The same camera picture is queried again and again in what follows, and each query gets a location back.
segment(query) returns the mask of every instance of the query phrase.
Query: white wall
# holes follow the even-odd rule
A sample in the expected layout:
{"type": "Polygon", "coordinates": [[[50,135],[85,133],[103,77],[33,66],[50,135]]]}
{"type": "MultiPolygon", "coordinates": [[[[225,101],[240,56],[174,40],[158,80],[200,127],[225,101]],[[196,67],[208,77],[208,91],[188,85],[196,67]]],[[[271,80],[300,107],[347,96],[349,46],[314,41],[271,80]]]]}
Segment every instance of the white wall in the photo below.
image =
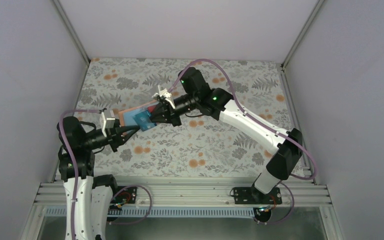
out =
{"type": "Polygon", "coordinates": [[[281,63],[317,0],[60,0],[89,57],[281,63]]]}
{"type": "Polygon", "coordinates": [[[345,238],[384,239],[384,0],[328,0],[286,70],[345,238]]]}
{"type": "Polygon", "coordinates": [[[20,237],[54,171],[56,124],[85,70],[50,0],[0,0],[0,240],[20,237]]]}

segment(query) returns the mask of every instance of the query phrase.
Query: purple cable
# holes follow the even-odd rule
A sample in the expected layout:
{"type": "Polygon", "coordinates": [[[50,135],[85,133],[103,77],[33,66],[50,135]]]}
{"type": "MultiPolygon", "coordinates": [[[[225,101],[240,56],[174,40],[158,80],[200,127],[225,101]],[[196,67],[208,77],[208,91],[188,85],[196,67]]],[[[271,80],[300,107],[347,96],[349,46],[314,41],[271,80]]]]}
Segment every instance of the purple cable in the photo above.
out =
{"type": "Polygon", "coordinates": [[[61,132],[62,140],[64,141],[64,145],[67,148],[67,152],[71,158],[73,168],[74,168],[74,189],[71,199],[71,213],[70,213],[70,225],[71,225],[71,239],[76,240],[75,234],[75,226],[74,226],[74,218],[75,218],[75,207],[76,207],[76,197],[77,197],[77,184],[79,181],[79,170],[77,169],[77,162],[76,158],[74,157],[74,153],[72,148],[70,147],[69,141],[66,136],[66,131],[64,130],[63,125],[63,119],[67,114],[71,113],[95,113],[99,114],[99,110],[85,110],[85,109],[74,109],[74,110],[67,110],[61,114],[59,117],[59,131],[61,132]]]}
{"type": "Polygon", "coordinates": [[[132,224],[138,224],[140,222],[142,222],[143,220],[145,220],[148,215],[151,213],[151,208],[152,208],[152,197],[151,197],[151,193],[150,191],[148,191],[148,189],[146,189],[144,186],[142,185],[129,185],[129,186],[125,186],[123,187],[122,189],[120,189],[120,191],[118,191],[116,194],[114,194],[114,196],[111,198],[111,201],[114,200],[114,198],[116,198],[121,192],[123,192],[124,190],[128,189],[128,188],[132,188],[132,187],[137,187],[137,188],[141,188],[143,190],[145,190],[145,192],[148,194],[149,196],[149,208],[148,208],[148,211],[146,212],[145,216],[143,216],[141,219],[139,220],[136,220],[136,221],[132,221],[132,222],[112,222],[110,221],[109,224],[110,225],[132,225],[132,224]]]}
{"type": "Polygon", "coordinates": [[[222,73],[223,75],[226,77],[226,80],[227,80],[227,83],[229,84],[230,86],[230,91],[233,95],[233,100],[234,102],[236,103],[237,107],[240,109],[240,111],[242,113],[244,113],[247,117],[249,117],[250,119],[252,119],[254,122],[256,122],[257,124],[259,124],[260,126],[262,126],[263,128],[269,130],[270,132],[276,134],[276,135],[279,135],[281,136],[282,138],[288,140],[289,142],[293,143],[295,146],[297,146],[299,149],[301,149],[307,156],[308,158],[310,159],[312,165],[314,166],[313,170],[313,174],[312,176],[310,177],[302,177],[302,176],[298,176],[298,175],[295,175],[295,174],[291,174],[292,177],[295,177],[297,179],[301,179],[301,180],[313,180],[317,173],[319,172],[319,169],[317,167],[317,164],[316,162],[314,161],[313,159],[313,156],[310,154],[309,151],[307,151],[307,149],[305,149],[301,144],[299,144],[297,141],[293,140],[292,138],[288,137],[287,135],[281,133],[281,132],[277,132],[276,130],[272,129],[271,127],[265,125],[264,123],[260,122],[258,119],[256,119],[255,117],[253,117],[252,115],[250,115],[249,113],[245,112],[245,109],[243,109],[243,107],[241,106],[241,103],[238,101],[237,97],[236,97],[236,93],[235,93],[235,89],[233,87],[233,84],[228,76],[228,74],[223,70],[223,68],[218,65],[215,61],[213,60],[210,60],[210,59],[205,59],[205,58],[201,58],[201,59],[197,59],[197,60],[194,60],[194,61],[191,61],[184,69],[183,71],[181,71],[181,73],[179,74],[179,76],[177,77],[176,81],[173,83],[173,86],[171,86],[168,91],[171,93],[173,91],[173,89],[175,88],[175,86],[179,83],[180,79],[182,78],[183,74],[185,74],[186,70],[188,68],[190,68],[192,65],[198,63],[198,62],[207,62],[207,63],[210,63],[210,64],[213,64],[214,66],[216,66],[222,73]]]}
{"type": "Polygon", "coordinates": [[[257,224],[264,224],[264,225],[275,225],[275,224],[281,224],[283,223],[284,221],[286,221],[287,219],[289,219],[292,215],[292,213],[294,212],[294,207],[295,207],[295,199],[294,199],[294,195],[292,194],[292,191],[291,189],[286,186],[283,182],[279,182],[279,184],[282,184],[290,193],[290,197],[292,198],[292,200],[290,201],[290,209],[289,209],[289,212],[287,212],[286,216],[284,216],[282,219],[278,220],[278,221],[274,221],[274,222],[260,222],[258,221],[255,217],[253,218],[254,221],[257,222],[257,224]]]}

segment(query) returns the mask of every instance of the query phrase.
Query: purple hose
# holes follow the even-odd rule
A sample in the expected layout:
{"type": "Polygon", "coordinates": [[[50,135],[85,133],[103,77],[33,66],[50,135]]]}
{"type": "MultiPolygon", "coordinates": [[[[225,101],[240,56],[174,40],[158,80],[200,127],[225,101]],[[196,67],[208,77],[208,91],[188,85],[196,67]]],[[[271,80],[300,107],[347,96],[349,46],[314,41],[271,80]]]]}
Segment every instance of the purple hose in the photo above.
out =
{"type": "Polygon", "coordinates": [[[75,226],[74,226],[74,218],[75,218],[75,207],[76,207],[76,197],[77,197],[77,183],[79,181],[79,170],[77,169],[77,162],[76,158],[74,157],[74,153],[72,148],[70,147],[69,141],[67,140],[66,136],[66,131],[64,130],[64,125],[63,125],[63,119],[67,114],[71,113],[95,113],[99,114],[99,110],[84,110],[84,109],[74,109],[74,110],[67,110],[61,114],[59,117],[59,131],[61,132],[61,137],[62,140],[64,141],[64,145],[67,148],[67,152],[70,155],[73,168],[74,168],[74,189],[73,189],[73,194],[72,194],[72,199],[71,199],[71,213],[70,213],[70,225],[71,225],[71,239],[76,240],[75,237],[75,226]]]}
{"type": "Polygon", "coordinates": [[[149,208],[148,208],[148,211],[146,212],[145,216],[143,216],[139,220],[132,221],[132,222],[112,222],[112,221],[110,221],[109,222],[110,225],[132,225],[132,224],[138,224],[138,223],[142,222],[143,220],[145,220],[148,217],[148,215],[151,213],[151,208],[152,208],[151,193],[150,193],[150,191],[148,191],[148,189],[146,189],[142,185],[137,185],[136,184],[136,185],[129,185],[129,186],[123,187],[122,189],[120,189],[120,191],[118,191],[116,194],[114,194],[114,196],[111,198],[111,201],[114,200],[114,198],[116,198],[121,192],[123,192],[124,190],[126,190],[128,188],[132,188],[132,187],[141,188],[141,189],[145,190],[145,192],[148,194],[148,196],[149,196],[149,208]]]}
{"type": "Polygon", "coordinates": [[[216,66],[222,73],[223,75],[226,77],[226,80],[227,80],[227,83],[229,84],[230,86],[230,91],[233,95],[233,100],[234,102],[236,103],[237,107],[240,109],[240,111],[242,113],[244,113],[247,117],[249,117],[250,119],[252,119],[254,122],[256,122],[257,124],[259,124],[260,126],[262,126],[263,128],[269,130],[270,132],[274,133],[274,134],[277,134],[279,136],[281,136],[282,138],[288,140],[289,142],[293,143],[295,146],[297,146],[299,149],[301,149],[307,156],[308,158],[310,159],[312,165],[314,166],[313,170],[313,174],[312,176],[310,177],[302,177],[302,176],[298,176],[298,175],[295,175],[295,174],[291,174],[292,177],[295,177],[297,179],[301,179],[301,180],[313,180],[317,173],[319,172],[319,169],[317,167],[317,164],[316,162],[314,161],[313,159],[313,156],[310,154],[309,151],[307,151],[307,149],[305,149],[301,144],[299,144],[298,142],[296,142],[295,140],[293,140],[292,138],[288,137],[287,135],[281,133],[281,132],[276,132],[276,130],[272,129],[271,127],[265,125],[264,123],[260,122],[258,119],[256,119],[255,117],[253,117],[252,115],[250,115],[249,113],[245,112],[245,109],[243,109],[243,107],[241,106],[241,103],[239,103],[237,97],[236,97],[236,93],[235,93],[235,89],[233,87],[233,84],[228,76],[228,74],[223,70],[223,68],[218,65],[215,61],[213,60],[210,60],[210,59],[205,59],[205,58],[201,58],[201,59],[197,59],[197,60],[194,60],[194,61],[191,61],[184,69],[183,71],[181,71],[181,73],[179,74],[179,76],[177,77],[176,81],[173,83],[173,86],[171,86],[168,91],[169,92],[172,92],[173,89],[175,88],[175,86],[179,83],[180,81],[180,78],[182,78],[183,74],[185,74],[186,70],[188,68],[190,68],[192,65],[198,63],[198,62],[208,62],[208,63],[211,63],[213,64],[214,66],[216,66]]]}
{"type": "Polygon", "coordinates": [[[287,212],[286,216],[284,216],[282,219],[278,220],[278,221],[274,221],[274,222],[260,222],[258,221],[255,217],[254,217],[254,220],[257,222],[257,224],[264,224],[264,225],[275,225],[275,224],[281,224],[283,223],[284,221],[288,220],[292,213],[294,212],[294,207],[295,207],[295,199],[294,199],[294,195],[292,194],[292,191],[291,189],[286,186],[283,182],[279,182],[279,184],[282,184],[290,193],[290,197],[292,198],[292,200],[290,201],[290,209],[289,209],[289,212],[287,212]]]}

